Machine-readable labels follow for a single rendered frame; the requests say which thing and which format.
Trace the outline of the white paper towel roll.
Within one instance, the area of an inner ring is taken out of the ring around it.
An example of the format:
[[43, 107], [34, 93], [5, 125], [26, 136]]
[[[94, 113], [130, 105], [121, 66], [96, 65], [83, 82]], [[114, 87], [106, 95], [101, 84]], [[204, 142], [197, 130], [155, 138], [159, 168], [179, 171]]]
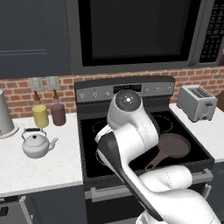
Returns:
[[13, 136], [18, 132], [18, 129], [18, 125], [12, 121], [4, 91], [0, 89], [0, 139]]

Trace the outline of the dark blue cupboard door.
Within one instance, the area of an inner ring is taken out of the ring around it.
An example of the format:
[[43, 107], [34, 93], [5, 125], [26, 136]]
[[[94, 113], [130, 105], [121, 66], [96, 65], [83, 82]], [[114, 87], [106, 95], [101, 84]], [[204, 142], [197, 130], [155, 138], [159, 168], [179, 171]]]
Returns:
[[69, 75], [65, 0], [0, 0], [0, 79]]

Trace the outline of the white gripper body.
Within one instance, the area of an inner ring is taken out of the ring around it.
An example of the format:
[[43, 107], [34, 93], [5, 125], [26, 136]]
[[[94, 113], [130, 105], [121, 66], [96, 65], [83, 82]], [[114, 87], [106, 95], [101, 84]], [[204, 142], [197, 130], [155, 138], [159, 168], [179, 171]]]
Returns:
[[108, 134], [109, 132], [111, 132], [112, 129], [106, 125], [104, 128], [102, 128], [96, 135], [96, 137], [94, 138], [94, 140], [98, 143], [101, 139], [102, 136]]

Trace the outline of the brown frying pan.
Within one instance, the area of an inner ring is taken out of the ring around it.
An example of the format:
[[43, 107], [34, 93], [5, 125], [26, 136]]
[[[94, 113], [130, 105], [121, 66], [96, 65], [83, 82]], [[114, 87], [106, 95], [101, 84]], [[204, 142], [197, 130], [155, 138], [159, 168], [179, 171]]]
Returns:
[[183, 158], [191, 150], [189, 141], [175, 133], [164, 133], [159, 137], [158, 154], [145, 166], [145, 170], [154, 169], [166, 158]]

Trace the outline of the dark blue base cupboard front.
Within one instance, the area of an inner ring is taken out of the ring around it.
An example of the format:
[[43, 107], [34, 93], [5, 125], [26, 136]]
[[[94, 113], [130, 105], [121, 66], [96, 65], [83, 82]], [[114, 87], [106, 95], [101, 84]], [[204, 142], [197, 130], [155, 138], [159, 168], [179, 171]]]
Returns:
[[81, 185], [26, 194], [33, 224], [88, 224]]
[[213, 180], [210, 182], [212, 190], [207, 198], [208, 203], [224, 224], [224, 162], [215, 163], [212, 170]]

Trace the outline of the grey wall socket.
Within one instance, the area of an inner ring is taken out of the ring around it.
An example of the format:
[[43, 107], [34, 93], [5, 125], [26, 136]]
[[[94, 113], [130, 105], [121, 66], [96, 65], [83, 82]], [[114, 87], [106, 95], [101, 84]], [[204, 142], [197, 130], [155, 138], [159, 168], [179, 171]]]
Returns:
[[48, 76], [45, 78], [46, 88], [50, 90], [60, 90], [60, 78], [58, 76]]
[[34, 77], [29, 79], [29, 84], [32, 91], [43, 92], [44, 84], [41, 77]]

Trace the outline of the black and grey stove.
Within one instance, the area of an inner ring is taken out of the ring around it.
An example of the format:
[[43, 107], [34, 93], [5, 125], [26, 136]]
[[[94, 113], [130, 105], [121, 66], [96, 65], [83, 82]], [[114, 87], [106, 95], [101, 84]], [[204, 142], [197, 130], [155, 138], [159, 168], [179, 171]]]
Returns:
[[[123, 89], [131, 89], [141, 95], [146, 112], [157, 121], [162, 134], [181, 135], [191, 145], [191, 150], [185, 157], [168, 157], [160, 162], [159, 168], [186, 165], [192, 173], [203, 172], [205, 169], [210, 171], [214, 164], [212, 157], [169, 110], [174, 85], [175, 79], [170, 76], [109, 78], [74, 84], [85, 193], [89, 193], [92, 187], [103, 189], [122, 186], [122, 182], [98, 157], [95, 137], [107, 125], [109, 104], [113, 96]], [[158, 87], [161, 87], [160, 93], [156, 91]], [[172, 87], [171, 92], [167, 91], [168, 87]], [[146, 88], [150, 89], [148, 94], [144, 92]], [[98, 94], [96, 98], [93, 97], [94, 92]], [[84, 94], [85, 98], [81, 99], [80, 94]], [[191, 188], [203, 193], [207, 182], [204, 188], [202, 184], [193, 185]], [[96, 202], [86, 199], [86, 208], [87, 224], [135, 224], [137, 216], [143, 211], [132, 195]]]

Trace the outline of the dark red bottle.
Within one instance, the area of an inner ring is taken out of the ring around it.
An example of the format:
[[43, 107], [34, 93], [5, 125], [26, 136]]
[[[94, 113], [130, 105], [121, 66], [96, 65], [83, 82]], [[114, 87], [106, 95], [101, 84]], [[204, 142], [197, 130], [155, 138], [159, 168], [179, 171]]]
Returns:
[[60, 98], [56, 90], [53, 90], [51, 115], [52, 115], [52, 122], [54, 125], [62, 126], [66, 123], [65, 106], [60, 102]]

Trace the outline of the silver toaster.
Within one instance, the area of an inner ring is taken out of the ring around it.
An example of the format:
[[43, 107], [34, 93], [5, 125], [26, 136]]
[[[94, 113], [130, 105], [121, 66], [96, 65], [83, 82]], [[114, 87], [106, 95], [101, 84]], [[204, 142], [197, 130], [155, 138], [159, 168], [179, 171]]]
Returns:
[[218, 99], [199, 85], [182, 86], [178, 92], [177, 106], [193, 122], [211, 121]]

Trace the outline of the black and grey microwave oven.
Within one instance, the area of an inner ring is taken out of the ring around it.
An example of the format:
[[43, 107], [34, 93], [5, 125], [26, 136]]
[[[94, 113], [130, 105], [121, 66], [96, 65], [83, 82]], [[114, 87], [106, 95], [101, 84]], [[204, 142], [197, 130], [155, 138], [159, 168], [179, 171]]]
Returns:
[[216, 67], [224, 0], [214, 0], [199, 64], [188, 66], [201, 0], [66, 0], [74, 74]]

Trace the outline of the yellow bottle with brown cap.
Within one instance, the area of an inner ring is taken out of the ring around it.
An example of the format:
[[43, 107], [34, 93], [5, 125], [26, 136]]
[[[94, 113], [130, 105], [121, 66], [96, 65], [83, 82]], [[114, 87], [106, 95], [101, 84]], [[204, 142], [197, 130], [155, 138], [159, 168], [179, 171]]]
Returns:
[[34, 106], [32, 107], [34, 122], [38, 128], [45, 128], [49, 124], [47, 108], [41, 103], [37, 92], [34, 92]]

